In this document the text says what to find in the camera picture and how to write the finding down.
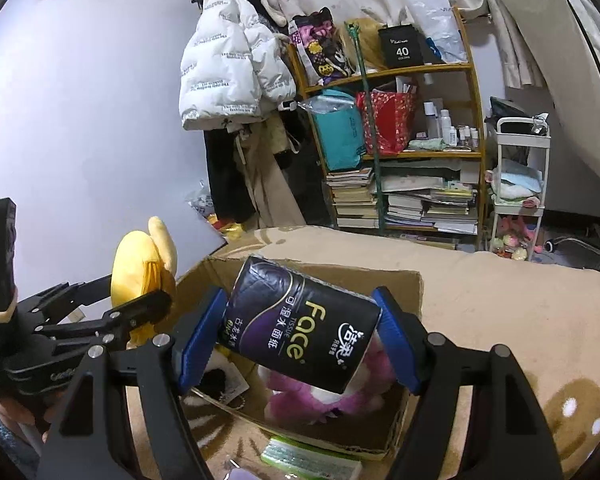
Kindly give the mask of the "person left hand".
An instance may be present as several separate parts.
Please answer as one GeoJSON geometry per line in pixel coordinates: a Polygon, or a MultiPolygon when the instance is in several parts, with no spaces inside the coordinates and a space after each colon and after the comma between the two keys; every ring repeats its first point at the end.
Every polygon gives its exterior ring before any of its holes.
{"type": "Polygon", "coordinates": [[[29,437],[23,428],[36,428],[34,414],[12,398],[0,399],[0,421],[13,434],[26,441],[29,440],[29,437]]]}

